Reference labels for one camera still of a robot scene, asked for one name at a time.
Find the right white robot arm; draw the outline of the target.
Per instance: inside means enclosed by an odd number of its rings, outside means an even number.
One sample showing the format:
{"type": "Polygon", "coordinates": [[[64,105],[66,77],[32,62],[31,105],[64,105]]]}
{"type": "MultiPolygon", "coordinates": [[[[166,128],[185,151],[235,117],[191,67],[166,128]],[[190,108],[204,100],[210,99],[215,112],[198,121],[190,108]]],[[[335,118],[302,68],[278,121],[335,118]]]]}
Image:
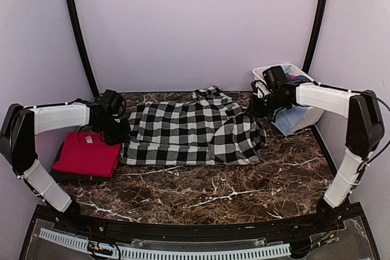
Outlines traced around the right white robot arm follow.
{"type": "Polygon", "coordinates": [[[268,94],[256,91],[250,97],[249,113],[262,118],[280,108],[293,105],[312,107],[344,120],[345,147],[337,173],[323,200],[331,208],[341,206],[355,189],[366,170],[381,154],[378,149],[385,135],[381,106],[373,91],[342,90],[327,85],[286,83],[268,94]]]}

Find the black white plaid shirt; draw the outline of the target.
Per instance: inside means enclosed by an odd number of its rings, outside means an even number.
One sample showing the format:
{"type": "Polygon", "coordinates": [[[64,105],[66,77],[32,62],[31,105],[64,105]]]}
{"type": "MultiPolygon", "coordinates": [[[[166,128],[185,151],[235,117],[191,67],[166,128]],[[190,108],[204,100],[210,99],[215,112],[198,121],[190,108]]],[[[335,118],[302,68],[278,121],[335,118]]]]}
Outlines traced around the black white plaid shirt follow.
{"type": "Polygon", "coordinates": [[[127,165],[255,165],[266,145],[261,121],[218,86],[195,90],[190,102],[139,104],[129,124],[127,165]]]}

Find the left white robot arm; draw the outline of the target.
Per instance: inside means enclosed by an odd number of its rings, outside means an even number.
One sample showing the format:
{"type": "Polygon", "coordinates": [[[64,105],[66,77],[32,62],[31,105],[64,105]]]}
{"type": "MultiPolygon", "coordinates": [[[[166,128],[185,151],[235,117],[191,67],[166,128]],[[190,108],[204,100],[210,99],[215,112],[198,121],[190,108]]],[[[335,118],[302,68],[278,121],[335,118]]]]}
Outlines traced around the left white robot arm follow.
{"type": "Polygon", "coordinates": [[[54,138],[66,129],[91,126],[103,133],[108,141],[125,133],[124,102],[106,103],[74,100],[60,104],[23,106],[11,104],[1,127],[1,155],[11,165],[13,173],[22,179],[32,192],[62,213],[62,223],[73,233],[86,228],[86,220],[75,209],[78,204],[64,191],[42,163],[42,142],[54,138]]]}

